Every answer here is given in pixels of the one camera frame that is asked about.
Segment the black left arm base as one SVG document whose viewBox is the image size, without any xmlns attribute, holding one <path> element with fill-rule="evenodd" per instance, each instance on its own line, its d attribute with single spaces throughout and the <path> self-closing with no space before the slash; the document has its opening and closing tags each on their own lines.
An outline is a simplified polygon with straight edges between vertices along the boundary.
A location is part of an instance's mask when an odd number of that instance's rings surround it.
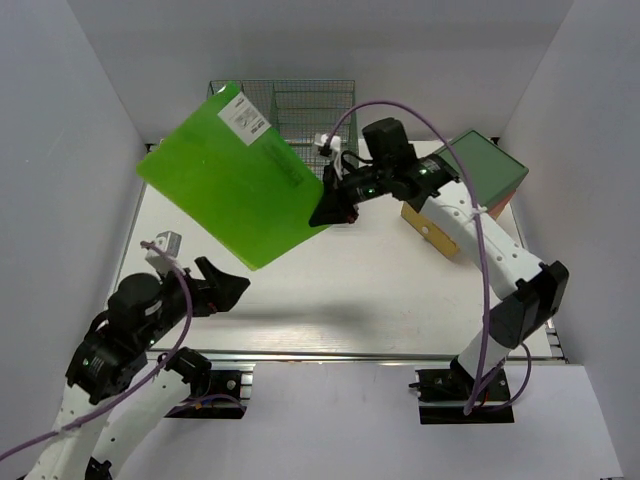
<svg viewBox="0 0 640 480">
<path fill-rule="evenodd" d="M 166 415 L 173 419 L 240 420 L 251 395 L 252 374 L 248 370 L 214 367 L 199 352 L 181 348 L 164 365 L 177 373 L 189 395 Z"/>
</svg>

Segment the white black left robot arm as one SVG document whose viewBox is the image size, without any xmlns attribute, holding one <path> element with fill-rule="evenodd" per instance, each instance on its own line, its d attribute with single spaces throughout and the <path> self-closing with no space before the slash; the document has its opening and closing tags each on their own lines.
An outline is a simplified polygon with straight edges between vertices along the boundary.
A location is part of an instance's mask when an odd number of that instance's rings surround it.
<svg viewBox="0 0 640 480">
<path fill-rule="evenodd" d="M 46 447 L 29 479 L 113 479 L 142 439 L 177 404 L 197 403 L 212 386 L 210 361 L 177 345 L 142 380 L 144 390 L 116 421 L 113 403 L 136 390 L 148 350 L 182 319 L 230 311 L 247 278 L 225 273 L 205 257 L 202 278 L 167 267 L 122 280 L 92 322 L 67 368 L 67 384 Z"/>
</svg>

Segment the green plastic folder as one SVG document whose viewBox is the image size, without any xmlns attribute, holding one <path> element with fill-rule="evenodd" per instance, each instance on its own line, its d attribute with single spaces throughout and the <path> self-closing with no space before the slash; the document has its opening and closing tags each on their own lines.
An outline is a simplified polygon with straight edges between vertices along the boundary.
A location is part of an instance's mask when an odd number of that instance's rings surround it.
<svg viewBox="0 0 640 480">
<path fill-rule="evenodd" d="M 321 180 L 232 82 L 136 171 L 251 270 L 321 231 L 309 224 Z"/>
</svg>

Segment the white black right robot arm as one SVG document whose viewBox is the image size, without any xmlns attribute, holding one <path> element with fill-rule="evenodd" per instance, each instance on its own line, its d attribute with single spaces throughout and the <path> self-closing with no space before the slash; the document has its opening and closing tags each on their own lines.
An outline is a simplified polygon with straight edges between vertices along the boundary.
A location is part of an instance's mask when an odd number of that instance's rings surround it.
<svg viewBox="0 0 640 480">
<path fill-rule="evenodd" d="M 435 221 L 480 270 L 481 331 L 451 363 L 453 390 L 469 404 L 493 380 L 507 356 L 559 310 L 569 272 L 518 246 L 481 208 L 462 178 L 437 154 L 417 155 L 402 123 L 385 118 L 367 126 L 371 158 L 348 166 L 339 139 L 319 134 L 314 145 L 328 162 L 323 194 L 311 226 L 349 224 L 359 204 L 390 195 Z"/>
</svg>

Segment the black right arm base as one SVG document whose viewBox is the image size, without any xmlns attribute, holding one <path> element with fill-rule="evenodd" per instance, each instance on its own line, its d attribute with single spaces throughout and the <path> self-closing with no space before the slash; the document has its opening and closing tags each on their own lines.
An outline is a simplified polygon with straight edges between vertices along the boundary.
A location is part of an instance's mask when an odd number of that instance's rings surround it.
<svg viewBox="0 0 640 480">
<path fill-rule="evenodd" d="M 499 406 L 511 399 L 508 380 L 503 369 L 480 393 L 471 412 L 464 406 L 472 387 L 464 383 L 451 369 L 421 369 L 408 388 L 417 394 L 421 425 L 481 425 L 513 424 L 511 406 Z"/>
</svg>

